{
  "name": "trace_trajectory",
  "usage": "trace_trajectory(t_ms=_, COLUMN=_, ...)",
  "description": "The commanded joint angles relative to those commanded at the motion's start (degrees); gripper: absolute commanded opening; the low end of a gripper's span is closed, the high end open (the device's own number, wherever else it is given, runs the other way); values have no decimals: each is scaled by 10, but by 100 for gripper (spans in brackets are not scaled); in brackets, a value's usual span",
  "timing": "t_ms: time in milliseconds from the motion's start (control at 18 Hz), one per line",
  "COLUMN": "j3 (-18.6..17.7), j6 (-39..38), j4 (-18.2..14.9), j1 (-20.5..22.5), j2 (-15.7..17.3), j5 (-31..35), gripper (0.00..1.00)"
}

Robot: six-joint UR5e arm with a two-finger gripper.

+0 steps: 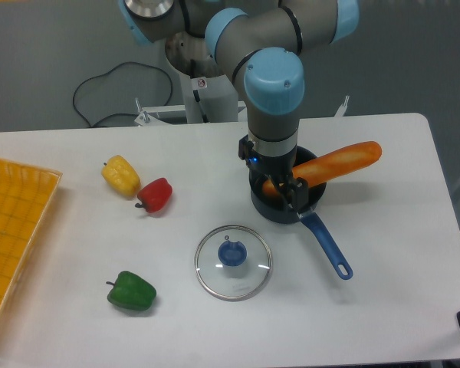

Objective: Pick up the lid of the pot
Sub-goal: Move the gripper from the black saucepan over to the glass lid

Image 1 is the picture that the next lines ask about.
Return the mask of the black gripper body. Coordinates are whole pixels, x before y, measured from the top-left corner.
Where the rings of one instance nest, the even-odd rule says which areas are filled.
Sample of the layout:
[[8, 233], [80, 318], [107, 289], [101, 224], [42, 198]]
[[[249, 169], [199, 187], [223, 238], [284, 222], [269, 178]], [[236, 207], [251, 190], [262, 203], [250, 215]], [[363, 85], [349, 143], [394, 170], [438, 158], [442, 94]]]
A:
[[281, 156], [266, 156], [259, 153], [248, 136], [244, 136], [238, 143], [238, 157], [248, 167], [249, 180], [267, 179], [269, 176], [275, 179], [284, 179], [291, 174], [295, 162], [297, 147]]

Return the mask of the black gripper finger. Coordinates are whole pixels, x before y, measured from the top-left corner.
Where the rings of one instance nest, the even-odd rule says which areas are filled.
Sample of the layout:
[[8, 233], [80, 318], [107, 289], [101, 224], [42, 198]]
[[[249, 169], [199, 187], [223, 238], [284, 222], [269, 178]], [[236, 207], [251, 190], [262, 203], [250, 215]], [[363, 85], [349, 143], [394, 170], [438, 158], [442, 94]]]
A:
[[308, 205], [307, 181], [303, 178], [294, 178], [290, 174], [286, 178], [285, 188], [289, 196], [289, 209], [297, 213], [302, 212]]
[[264, 181], [264, 197], [272, 205], [287, 205], [289, 196], [283, 182], [272, 177]]

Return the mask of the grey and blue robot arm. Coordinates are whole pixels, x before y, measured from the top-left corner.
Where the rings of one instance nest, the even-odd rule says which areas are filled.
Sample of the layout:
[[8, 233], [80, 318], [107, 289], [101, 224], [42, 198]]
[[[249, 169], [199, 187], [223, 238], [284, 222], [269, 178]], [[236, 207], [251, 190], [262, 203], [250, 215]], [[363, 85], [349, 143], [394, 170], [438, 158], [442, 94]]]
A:
[[153, 42], [184, 32], [205, 42], [247, 107], [248, 135], [238, 154], [250, 178], [268, 179], [284, 211], [308, 210], [309, 185], [292, 172], [305, 92], [300, 56], [353, 33], [358, 2], [279, 1], [256, 16], [223, 1], [121, 1], [119, 6], [139, 38]]

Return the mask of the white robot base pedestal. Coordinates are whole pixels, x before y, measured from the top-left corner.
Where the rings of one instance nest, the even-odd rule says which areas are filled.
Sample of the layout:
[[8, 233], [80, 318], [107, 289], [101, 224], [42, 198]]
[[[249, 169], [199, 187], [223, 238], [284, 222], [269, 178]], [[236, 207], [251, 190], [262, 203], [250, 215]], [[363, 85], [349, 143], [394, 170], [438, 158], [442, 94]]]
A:
[[165, 41], [165, 55], [178, 74], [183, 104], [138, 107], [134, 122], [147, 127], [165, 123], [243, 121], [245, 104], [209, 53], [205, 40], [180, 32]]

